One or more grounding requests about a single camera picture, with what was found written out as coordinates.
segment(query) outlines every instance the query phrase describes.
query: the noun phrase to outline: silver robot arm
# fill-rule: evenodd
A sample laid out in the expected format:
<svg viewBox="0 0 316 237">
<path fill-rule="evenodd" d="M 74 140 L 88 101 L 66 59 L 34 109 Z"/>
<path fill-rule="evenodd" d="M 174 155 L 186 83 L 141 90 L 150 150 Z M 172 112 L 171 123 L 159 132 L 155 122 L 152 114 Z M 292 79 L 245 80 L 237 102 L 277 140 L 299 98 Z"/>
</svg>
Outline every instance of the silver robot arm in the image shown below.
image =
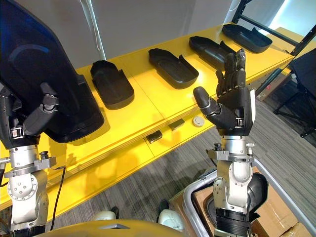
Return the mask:
<svg viewBox="0 0 316 237">
<path fill-rule="evenodd" d="M 208 150 L 209 157 L 218 160 L 213 184 L 215 236 L 246 237 L 251 221 L 258 217 L 255 210 L 267 198 L 268 183 L 263 175 L 252 173 L 254 144 L 246 143 L 255 120 L 255 93 L 245 87 L 244 50 L 230 53 L 225 60 L 225 76 L 221 71 L 216 76 L 217 101 L 204 88 L 194 89 L 200 110 L 222 138 L 222 143 Z"/>
<path fill-rule="evenodd" d="M 9 179 L 7 191 L 13 206 L 10 230 L 15 237 L 45 232 L 48 196 L 47 174 L 43 170 L 54 166 L 56 158 L 48 157 L 48 152 L 40 153 L 39 158 L 38 143 L 57 113 L 58 104 L 56 95 L 43 90 L 42 103 L 26 116 L 19 112 L 21 101 L 5 86 L 0 88 L 0 138 L 10 154 L 0 159 L 0 181 L 3 174 Z M 12 169 L 4 173 L 9 162 Z"/>
</svg>

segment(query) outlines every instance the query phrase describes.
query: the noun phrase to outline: black cable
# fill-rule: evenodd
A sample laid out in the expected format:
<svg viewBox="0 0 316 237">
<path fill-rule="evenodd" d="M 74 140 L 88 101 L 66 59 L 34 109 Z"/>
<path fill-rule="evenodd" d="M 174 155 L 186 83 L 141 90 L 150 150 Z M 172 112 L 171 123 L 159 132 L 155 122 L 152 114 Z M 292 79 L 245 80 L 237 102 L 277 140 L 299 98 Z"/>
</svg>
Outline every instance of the black cable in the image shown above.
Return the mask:
<svg viewBox="0 0 316 237">
<path fill-rule="evenodd" d="M 61 166 L 61 167 L 58 167 L 58 168 L 56 168 L 56 169 L 63 169 L 63 175 L 61 176 L 60 186 L 59 186 L 59 190 L 58 190 L 57 197 L 56 197 L 56 202 L 55 202 L 55 207 L 54 207 L 54 213 L 53 213 L 53 219 L 52 219 L 51 227 L 50 227 L 50 230 L 51 230 L 51 231 L 52 231 L 53 228 L 54 228 L 55 215 L 56 215 L 56 209 L 57 209 L 57 203 L 58 203 L 58 199 L 59 199 L 61 187 L 63 186 L 63 182 L 64 182 L 64 178 L 65 178 L 66 166 Z"/>
<path fill-rule="evenodd" d="M 7 185 L 8 184 L 8 182 L 6 182 L 6 183 L 4 183 L 4 184 L 0 184 L 0 187 L 2 188 L 2 187 L 4 187 L 5 185 Z"/>
</svg>

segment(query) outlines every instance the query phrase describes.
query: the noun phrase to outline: small white round object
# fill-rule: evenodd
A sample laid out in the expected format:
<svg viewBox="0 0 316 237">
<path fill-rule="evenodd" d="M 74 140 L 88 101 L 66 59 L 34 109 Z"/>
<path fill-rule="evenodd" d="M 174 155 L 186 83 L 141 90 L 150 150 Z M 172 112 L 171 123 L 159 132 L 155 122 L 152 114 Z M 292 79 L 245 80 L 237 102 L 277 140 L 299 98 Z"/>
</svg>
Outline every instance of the small white round object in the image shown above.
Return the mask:
<svg viewBox="0 0 316 237">
<path fill-rule="evenodd" d="M 205 124 L 205 121 L 202 117 L 200 116 L 195 116 L 192 120 L 194 126 L 196 127 L 202 127 Z"/>
</svg>

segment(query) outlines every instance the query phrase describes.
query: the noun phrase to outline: robot finger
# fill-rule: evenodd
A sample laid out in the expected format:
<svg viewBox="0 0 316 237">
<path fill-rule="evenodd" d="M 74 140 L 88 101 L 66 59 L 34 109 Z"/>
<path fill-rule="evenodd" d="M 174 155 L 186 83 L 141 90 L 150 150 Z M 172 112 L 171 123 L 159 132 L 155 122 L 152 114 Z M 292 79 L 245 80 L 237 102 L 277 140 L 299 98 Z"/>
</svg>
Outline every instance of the robot finger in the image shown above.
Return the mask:
<svg viewBox="0 0 316 237">
<path fill-rule="evenodd" d="M 217 97 L 221 97 L 223 95 L 223 91 L 224 88 L 225 88 L 225 79 L 224 79 L 224 75 L 222 73 L 222 71 L 220 70 L 217 70 L 216 71 L 216 76 L 217 76 L 217 79 L 218 79 L 218 84 L 217 84 L 217 87 L 216 87 L 216 95 Z"/>
</svg>

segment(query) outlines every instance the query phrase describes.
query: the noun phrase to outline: wire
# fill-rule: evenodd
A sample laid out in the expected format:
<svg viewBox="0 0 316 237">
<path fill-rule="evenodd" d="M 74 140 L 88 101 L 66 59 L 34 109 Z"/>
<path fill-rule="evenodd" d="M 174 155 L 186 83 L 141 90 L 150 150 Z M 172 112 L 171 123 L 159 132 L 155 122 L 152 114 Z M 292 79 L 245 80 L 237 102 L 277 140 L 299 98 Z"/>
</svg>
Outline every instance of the wire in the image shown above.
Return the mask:
<svg viewBox="0 0 316 237">
<path fill-rule="evenodd" d="M 58 190 L 57 197 L 56 197 L 56 201 L 55 201 L 53 219 L 52 219 L 51 227 L 50 227 L 50 230 L 51 230 L 51 231 L 53 230 L 54 224 L 55 224 L 55 215 L 56 215 L 57 203 L 58 203 L 58 199 L 59 199 L 61 187 L 63 186 L 63 182 L 64 182 L 64 178 L 65 178 L 66 166 L 64 165 L 64 166 L 58 167 L 58 168 L 56 168 L 56 169 L 63 169 L 63 175 L 61 176 L 60 186 L 59 186 L 59 190 Z"/>
<path fill-rule="evenodd" d="M 4 187 L 5 185 L 7 185 L 8 184 L 8 182 L 6 182 L 6 183 L 4 183 L 4 184 L 0 184 L 0 187 L 2 188 L 2 187 Z"/>
<path fill-rule="evenodd" d="M 237 7 L 239 6 L 239 3 L 237 4 L 237 6 L 234 9 L 228 9 L 228 11 L 234 11 L 237 9 Z"/>
</svg>

